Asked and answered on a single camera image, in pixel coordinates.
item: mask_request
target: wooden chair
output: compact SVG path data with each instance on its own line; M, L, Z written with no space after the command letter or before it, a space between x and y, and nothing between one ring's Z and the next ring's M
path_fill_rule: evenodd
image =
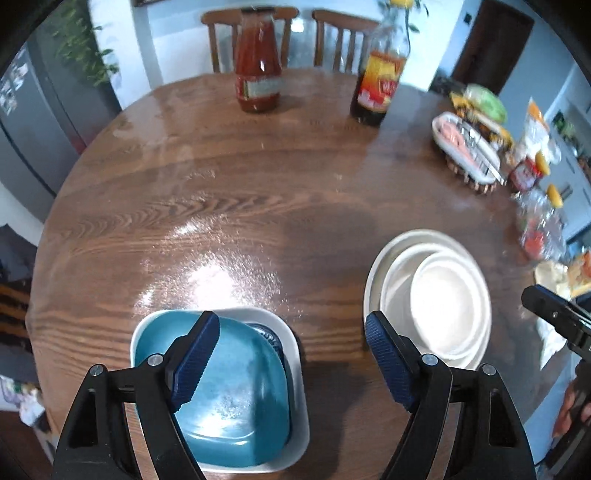
M363 33L363 43L361 46L361 58L363 58L368 48L368 34L378 26L378 22L370 20L369 18L354 17L353 15L341 14L331 10L314 10L312 12L312 18L316 20L316 50L314 52L314 66L322 67L322 62L324 60L324 25L328 24L336 27L338 30L335 59L333 60L333 70L335 72L338 72L340 68L340 57L343 50L343 36L345 30L349 30L351 33L345 72L352 73L356 34Z
M290 49L291 21L300 14L297 8L276 7L273 18L283 20L283 38L281 40L281 66L287 67L287 55ZM227 10L212 10L201 17L201 22L209 29L209 46L212 52L212 65L214 73L220 73L219 55L217 52L216 24L232 27L232 64L236 58L236 45L238 43L238 26L242 23L242 13L239 8Z

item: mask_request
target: wooden door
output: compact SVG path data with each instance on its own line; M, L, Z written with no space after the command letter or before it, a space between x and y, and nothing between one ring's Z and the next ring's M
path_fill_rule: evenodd
M534 20L509 5L484 0L452 78L498 95L521 56Z

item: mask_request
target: round wooden table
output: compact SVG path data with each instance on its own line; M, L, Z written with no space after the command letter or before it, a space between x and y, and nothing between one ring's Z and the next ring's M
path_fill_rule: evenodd
M446 167L431 120L447 99L401 86L374 129L349 117L355 82L288 70L281 106L252 115L232 75L202 76L156 90L97 137L46 223L27 314L55 428L91 365L129 366L149 312L257 306L301 342L311 430L301 461L265 479L379 478L408 416L363 349L363 289L381 248L416 228L447 233L476 258L493 308L485 361L522 417L531 413L540 341L519 307L531 265L508 192L477 196Z

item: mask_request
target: blue bowl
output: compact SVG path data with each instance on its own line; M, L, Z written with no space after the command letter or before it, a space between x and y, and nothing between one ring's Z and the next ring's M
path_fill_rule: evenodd
M140 333L134 366L164 353L200 313L172 310ZM244 468L273 460L290 434L285 371L273 347L248 325L220 318L220 338L191 402L175 416L195 460Z

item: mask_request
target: red sauce bottle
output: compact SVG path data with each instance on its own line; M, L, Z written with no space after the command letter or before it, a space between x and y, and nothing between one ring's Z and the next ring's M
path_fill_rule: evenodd
M236 54L236 97L245 112L266 112L279 103L281 64L275 42L273 7L242 9Z

